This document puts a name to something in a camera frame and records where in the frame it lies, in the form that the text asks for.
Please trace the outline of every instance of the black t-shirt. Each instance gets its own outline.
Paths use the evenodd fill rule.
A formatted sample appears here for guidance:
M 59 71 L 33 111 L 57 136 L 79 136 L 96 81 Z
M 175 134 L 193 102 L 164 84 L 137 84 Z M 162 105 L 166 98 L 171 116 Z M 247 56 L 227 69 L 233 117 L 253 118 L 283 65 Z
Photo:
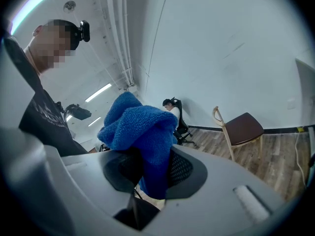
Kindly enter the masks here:
M 54 146 L 60 156 L 85 154 L 87 151 L 73 140 L 60 111 L 43 89 L 40 79 L 12 36 L 4 38 L 4 45 L 21 75 L 35 91 L 20 123 L 20 129 L 35 135 L 43 144 Z

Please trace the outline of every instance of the white cable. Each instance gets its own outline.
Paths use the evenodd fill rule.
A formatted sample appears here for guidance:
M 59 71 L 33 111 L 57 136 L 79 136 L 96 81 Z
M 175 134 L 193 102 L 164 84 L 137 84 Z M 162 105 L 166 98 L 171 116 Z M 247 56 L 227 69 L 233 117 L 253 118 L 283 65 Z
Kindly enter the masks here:
M 297 146 L 297 142 L 298 142 L 298 140 L 299 140 L 299 136 L 300 136 L 300 131 L 299 131 L 299 133 L 298 133 L 298 135 L 297 135 L 296 142 L 295 142 L 296 163 L 297 163 L 297 166 L 299 166 L 299 168 L 300 168 L 300 171 L 301 171 L 301 173 L 302 173 L 302 180 L 303 180 L 304 186 L 305 186 L 305 188 L 306 188 L 306 184 L 305 184 L 305 180 L 304 180 L 304 173 L 303 173 L 302 167 L 301 167 L 300 164 L 299 164 L 299 154 L 298 154 L 298 152 L 297 152 L 297 147 L 296 147 L 296 146 Z

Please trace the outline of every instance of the black device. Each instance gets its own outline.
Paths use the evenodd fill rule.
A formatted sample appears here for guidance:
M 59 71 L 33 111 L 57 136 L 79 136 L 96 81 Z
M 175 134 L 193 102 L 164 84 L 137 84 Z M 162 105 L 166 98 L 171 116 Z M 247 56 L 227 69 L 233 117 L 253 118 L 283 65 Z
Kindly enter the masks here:
M 70 104 L 65 108 L 65 110 L 63 109 L 60 101 L 58 101 L 55 104 L 59 111 L 63 113 L 64 120 L 66 120 L 68 113 L 79 120 L 84 120 L 86 118 L 91 117 L 92 115 L 92 113 L 89 110 L 81 108 L 79 104 Z
M 90 40 L 90 24 L 85 21 L 82 20 L 80 22 L 80 27 L 78 27 L 79 31 L 80 31 L 80 41 L 84 40 L 85 42 L 89 42 Z
M 109 151 L 110 148 L 108 146 L 106 146 L 105 144 L 101 144 L 100 148 L 99 148 L 99 152 L 101 151 Z

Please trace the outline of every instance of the white pipe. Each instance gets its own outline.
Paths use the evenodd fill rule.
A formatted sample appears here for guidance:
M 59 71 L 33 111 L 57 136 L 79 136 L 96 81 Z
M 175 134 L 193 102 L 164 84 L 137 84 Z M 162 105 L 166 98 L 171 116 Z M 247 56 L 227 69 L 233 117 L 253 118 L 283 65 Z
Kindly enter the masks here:
M 127 49 L 126 49 L 126 40 L 125 40 L 125 29 L 124 29 L 124 18 L 123 18 L 123 0 L 117 0 L 117 11 L 118 11 L 118 17 L 119 17 L 119 30 L 120 30 L 120 36 L 121 36 L 121 42 L 123 45 L 123 52 L 124 52 L 124 57 L 125 57 L 125 65 L 127 68 L 130 68 L 129 63 L 128 63 L 128 55 L 127 55 Z M 129 79 L 132 84 L 132 77 L 131 74 L 129 74 Z
M 108 6 L 108 12 L 109 12 L 110 25 L 111 25 L 112 33 L 114 36 L 114 42 L 115 42 L 116 49 L 118 52 L 118 57 L 119 57 L 119 60 L 120 60 L 120 63 L 121 63 L 123 70 L 125 70 L 126 68 L 125 68 L 124 60 L 123 60 L 123 57 L 121 54 L 119 38 L 118 38 L 117 28 L 116 28 L 114 1 L 113 0 L 107 0 L 107 6 Z M 128 75 L 127 74 L 125 74 L 125 75 L 126 75 L 127 84 L 128 84 L 128 86 L 130 86 L 130 81 L 129 81 Z
M 129 46 L 129 35 L 128 35 L 128 13 L 127 13 L 127 0 L 124 0 L 124 27 L 125 27 L 125 33 L 126 33 L 126 39 L 125 41 L 127 42 L 127 51 L 128 51 L 128 63 L 129 67 L 131 68 L 130 74 L 132 77 L 132 82 L 133 82 L 133 76 L 132 76 L 132 65 L 131 65 L 131 58 L 130 58 L 130 46 Z
M 103 13 L 104 15 L 106 15 L 105 11 L 103 11 L 103 9 L 102 9 L 101 1 L 98 0 L 98 3 L 99 3 L 100 11 L 102 11 L 102 13 Z M 103 24 L 104 24 L 105 33 L 106 33 L 106 35 L 108 36 L 108 37 L 107 37 L 107 42 L 109 42 L 109 46 L 111 47 L 111 51 L 115 53 L 115 54 L 113 54 L 113 55 L 114 55 L 115 57 L 118 57 L 118 50 L 116 49 L 115 43 L 113 43 L 112 34 L 107 34 L 107 33 L 110 31 L 110 29 L 107 30 L 107 23 L 106 23 L 106 21 L 105 21 L 104 16 L 102 17 L 102 21 L 103 21 Z M 120 62 L 118 62 L 117 64 L 118 64 L 118 67 L 119 67 L 120 71 L 123 72 L 124 69 L 123 69 L 122 65 L 120 64 Z
M 130 68 L 130 63 L 128 61 L 128 54 L 127 54 L 127 48 L 126 48 L 126 37 L 125 37 L 125 20 L 124 20 L 124 6 L 126 5 L 126 0 L 117 0 L 117 12 L 118 12 L 118 16 L 119 16 L 119 30 L 120 30 L 120 36 L 121 36 L 121 42 L 123 45 L 123 52 L 124 52 L 124 62 L 126 67 Z M 133 84 L 133 77 L 132 77 L 132 73 L 131 71 L 128 72 L 129 75 L 129 80 L 131 85 Z

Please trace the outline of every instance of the ear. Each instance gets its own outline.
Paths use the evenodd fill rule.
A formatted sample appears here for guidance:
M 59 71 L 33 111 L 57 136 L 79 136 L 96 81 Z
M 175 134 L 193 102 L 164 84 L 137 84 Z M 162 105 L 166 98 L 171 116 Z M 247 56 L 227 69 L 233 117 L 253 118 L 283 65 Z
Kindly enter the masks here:
M 42 29 L 43 29 L 42 25 L 37 26 L 36 29 L 33 31 L 33 37 L 36 37 Z

